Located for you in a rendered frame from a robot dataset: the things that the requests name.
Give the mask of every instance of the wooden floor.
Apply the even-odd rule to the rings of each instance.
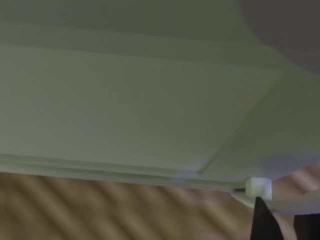
[[[274,184],[283,199],[320,188],[320,164]],[[292,216],[277,215],[287,240]],[[0,175],[0,240],[248,240],[252,209],[229,194]]]

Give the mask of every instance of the small white object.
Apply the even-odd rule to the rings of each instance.
[[[249,199],[260,197],[272,200],[272,180],[268,178],[251,177],[245,182],[245,195]]]

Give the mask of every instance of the brown striped surface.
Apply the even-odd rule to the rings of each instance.
[[[320,164],[274,184],[285,199],[320,188]],[[0,175],[0,240],[247,240],[253,210],[228,193]],[[295,240],[292,216],[276,216]]]

